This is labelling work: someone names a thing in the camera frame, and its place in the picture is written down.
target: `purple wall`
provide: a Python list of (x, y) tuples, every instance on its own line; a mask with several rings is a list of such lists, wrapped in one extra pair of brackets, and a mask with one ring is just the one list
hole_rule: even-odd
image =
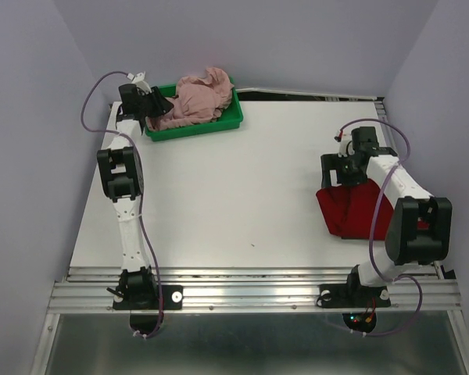
[[(78, 120), (93, 82), (50, 0), (0, 1), (0, 375), (30, 372), (73, 251), (95, 168), (98, 139)], [(100, 92), (92, 105), (100, 126)]]
[(453, 203), (449, 264), (469, 329), (469, 1), (439, 1), (385, 103), (412, 142), (406, 168)]
[(54, 0), (95, 77), (216, 65), (238, 85), (351, 95), (387, 93), (436, 2)]

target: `gray floor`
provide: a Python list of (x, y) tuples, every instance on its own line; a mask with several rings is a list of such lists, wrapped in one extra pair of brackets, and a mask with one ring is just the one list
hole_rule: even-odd
[[(377, 332), (409, 313), (381, 313)], [(127, 316), (63, 316), (49, 374), (452, 374), (464, 373), (445, 312), (424, 312), (406, 332), (361, 338), (317, 315), (168, 316), (148, 341)], [(333, 314), (331, 322), (342, 317)]]

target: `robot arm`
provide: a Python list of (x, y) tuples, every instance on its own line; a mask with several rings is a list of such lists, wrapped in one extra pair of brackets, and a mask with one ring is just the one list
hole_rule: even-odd
[[(355, 186), (371, 179), (381, 187), (393, 166), (399, 164), (394, 150), (379, 146), (374, 127), (358, 127), (336, 139), (340, 142), (339, 153), (321, 156), (323, 188), (331, 186), (332, 170), (339, 184)], [(449, 200), (433, 197), (402, 166), (387, 181), (385, 196), (394, 211), (385, 249), (374, 252), (381, 273), (394, 279), (420, 265), (443, 260), (449, 249), (452, 214)], [(384, 286), (385, 282), (368, 260), (353, 268), (342, 288), (322, 286), (332, 293), (321, 307), (365, 306), (369, 299), (380, 295)]]
[(134, 142), (141, 136), (147, 117), (169, 112), (172, 104), (149, 87), (145, 75), (129, 75), (131, 84), (119, 87), (122, 99), (116, 116), (115, 136), (108, 148), (97, 154), (102, 189), (111, 199), (118, 219), (123, 251), (122, 274), (116, 290), (114, 309), (154, 309), (158, 291), (150, 263), (151, 252), (144, 246), (139, 207), (144, 191), (141, 160)]

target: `red fabric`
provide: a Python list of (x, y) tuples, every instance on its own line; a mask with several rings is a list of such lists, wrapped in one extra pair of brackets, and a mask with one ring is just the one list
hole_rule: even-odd
[[(316, 193), (321, 212), (331, 234), (342, 238), (368, 238), (379, 186), (372, 180), (353, 187), (334, 186)], [(393, 208), (382, 197), (374, 239), (384, 240)]]

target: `pink cloth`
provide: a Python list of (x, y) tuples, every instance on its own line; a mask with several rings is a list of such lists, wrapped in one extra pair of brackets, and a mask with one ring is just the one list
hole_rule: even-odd
[(207, 68), (206, 78), (182, 77), (176, 96), (167, 98), (174, 108), (164, 116), (148, 119), (148, 128), (158, 131), (215, 121), (231, 104), (233, 87), (226, 72), (219, 68)]

